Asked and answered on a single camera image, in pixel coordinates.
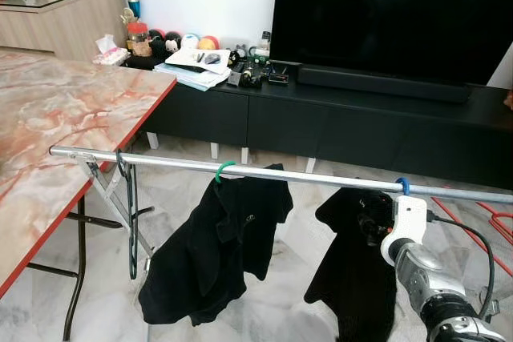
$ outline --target tv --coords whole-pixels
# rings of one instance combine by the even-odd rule
[[[513,0],[276,0],[272,31],[299,82],[463,102],[513,41]]]

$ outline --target black cable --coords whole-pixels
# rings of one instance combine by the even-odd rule
[[[466,224],[455,222],[451,219],[444,219],[437,215],[431,216],[432,220],[437,220],[439,222],[444,222],[448,224],[454,224],[455,226],[458,226],[460,228],[463,228],[465,230],[468,230],[475,234],[484,244],[484,246],[487,248],[487,254],[488,254],[488,268],[489,268],[489,276],[488,276],[488,288],[487,288],[487,295],[484,298],[483,306],[481,307],[481,311],[478,314],[479,319],[484,320],[487,315],[487,310],[490,307],[491,303],[491,296],[494,291],[494,281],[495,281],[495,264],[494,264],[494,253],[491,250],[491,245],[488,242],[488,240],[477,230],[473,229],[472,227],[468,227]]]

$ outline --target marble floor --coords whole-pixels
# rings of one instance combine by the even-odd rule
[[[160,137],[160,148],[150,150],[142,136],[133,152],[148,155],[206,160],[209,143]],[[220,161],[240,161],[240,148],[221,145]],[[267,166],[283,163],[286,170],[303,171],[306,159],[293,155],[250,151],[250,164]],[[315,173],[393,181],[407,176],[412,183],[459,188],[486,187],[452,183],[417,175],[356,167],[318,160]],[[194,171],[138,167],[140,207],[156,210],[143,215],[140,229],[150,244],[160,245],[184,222],[198,204],[212,175]],[[123,229],[87,227],[87,272],[75,313],[73,342],[261,342],[334,341],[336,319],[322,303],[307,305],[302,297],[318,264],[328,249],[333,233],[315,220],[316,208],[337,189],[291,183],[294,209],[287,223],[280,225],[268,276],[260,282],[246,275],[247,292],[222,311],[215,322],[191,326],[189,318],[173,325],[148,327],[141,317],[137,293],[144,279],[144,253],[139,251],[139,274],[131,281],[127,266],[127,233]],[[446,216],[428,199],[428,206]],[[488,224],[489,215],[472,202],[445,199],[447,206],[467,224],[478,228],[491,241],[494,252],[513,268],[511,245]],[[494,205],[502,211],[513,207]],[[88,215],[113,219],[98,194],[87,194]],[[58,268],[76,268],[76,223],[65,220],[48,239],[34,262]],[[429,224],[425,244],[436,251],[450,271],[461,277],[469,297],[479,306],[479,293],[487,284],[487,256],[456,227]],[[26,269],[0,300],[0,341],[47,342],[62,340],[64,317],[74,280]],[[496,265],[495,298],[502,312],[493,318],[495,328],[513,340],[513,280]],[[396,324],[390,340],[422,341],[426,332],[411,311],[407,295],[400,289]]]

